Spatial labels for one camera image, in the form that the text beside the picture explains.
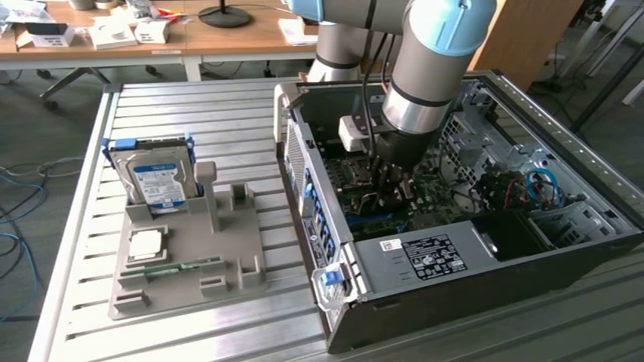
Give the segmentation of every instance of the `green circuit board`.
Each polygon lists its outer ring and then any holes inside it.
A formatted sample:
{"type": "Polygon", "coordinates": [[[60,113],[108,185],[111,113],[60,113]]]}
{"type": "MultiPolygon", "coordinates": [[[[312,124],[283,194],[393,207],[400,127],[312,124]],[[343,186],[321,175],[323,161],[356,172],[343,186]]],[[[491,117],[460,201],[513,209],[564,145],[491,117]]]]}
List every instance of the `green circuit board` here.
{"type": "Polygon", "coordinates": [[[361,216],[363,200],[375,196],[364,155],[325,160],[327,173],[336,190],[355,240],[379,238],[452,223],[468,212],[453,200],[449,187],[435,170],[428,153],[412,177],[413,199],[393,213],[361,216]]]}

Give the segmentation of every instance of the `light blue joint cap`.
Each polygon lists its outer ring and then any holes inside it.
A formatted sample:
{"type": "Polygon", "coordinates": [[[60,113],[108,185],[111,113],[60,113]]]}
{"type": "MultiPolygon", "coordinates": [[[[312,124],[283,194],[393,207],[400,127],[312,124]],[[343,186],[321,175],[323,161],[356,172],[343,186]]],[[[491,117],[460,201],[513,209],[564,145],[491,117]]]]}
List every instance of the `light blue joint cap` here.
{"type": "Polygon", "coordinates": [[[288,3],[293,14],[319,23],[324,21],[323,0],[288,0],[288,3]]]}
{"type": "Polygon", "coordinates": [[[472,54],[485,41],[495,11],[496,0],[416,0],[408,15],[413,35],[439,54],[472,54]]]}

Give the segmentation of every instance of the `office chair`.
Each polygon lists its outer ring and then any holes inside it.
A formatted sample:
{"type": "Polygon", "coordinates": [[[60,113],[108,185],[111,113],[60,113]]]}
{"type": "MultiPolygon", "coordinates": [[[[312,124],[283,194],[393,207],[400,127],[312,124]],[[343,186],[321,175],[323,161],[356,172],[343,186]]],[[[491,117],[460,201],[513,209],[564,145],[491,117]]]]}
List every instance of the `office chair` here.
{"type": "MultiPolygon", "coordinates": [[[[153,66],[145,66],[145,71],[151,75],[159,75],[159,72],[153,66]]],[[[39,69],[36,70],[36,74],[43,79],[51,79],[51,73],[48,70],[39,69]]],[[[43,107],[51,111],[57,110],[59,103],[55,100],[49,100],[48,98],[56,94],[63,88],[65,88],[83,74],[91,74],[99,78],[103,84],[109,84],[108,78],[103,75],[97,68],[76,68],[73,69],[69,74],[64,76],[51,87],[40,94],[40,99],[43,100],[43,107]]]]}

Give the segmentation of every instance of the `wooden cabinet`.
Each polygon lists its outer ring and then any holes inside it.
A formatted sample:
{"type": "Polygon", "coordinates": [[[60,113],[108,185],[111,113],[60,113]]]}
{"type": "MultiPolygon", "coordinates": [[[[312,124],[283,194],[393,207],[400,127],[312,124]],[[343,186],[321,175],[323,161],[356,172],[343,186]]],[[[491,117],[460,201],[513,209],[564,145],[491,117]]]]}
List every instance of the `wooden cabinet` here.
{"type": "Polygon", "coordinates": [[[499,69],[531,86],[583,0],[497,0],[488,38],[469,70],[499,69]]]}

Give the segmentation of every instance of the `hard disk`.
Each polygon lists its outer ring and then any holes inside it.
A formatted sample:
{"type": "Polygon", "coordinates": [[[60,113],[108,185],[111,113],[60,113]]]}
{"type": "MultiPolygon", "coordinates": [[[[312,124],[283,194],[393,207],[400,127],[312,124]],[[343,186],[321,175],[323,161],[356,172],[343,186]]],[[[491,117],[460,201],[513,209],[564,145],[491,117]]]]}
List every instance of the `hard disk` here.
{"type": "Polygon", "coordinates": [[[129,204],[148,204],[155,214],[179,210],[188,198],[199,197],[195,180],[195,142],[180,137],[164,140],[104,140],[103,153],[125,187],[129,204]]]}

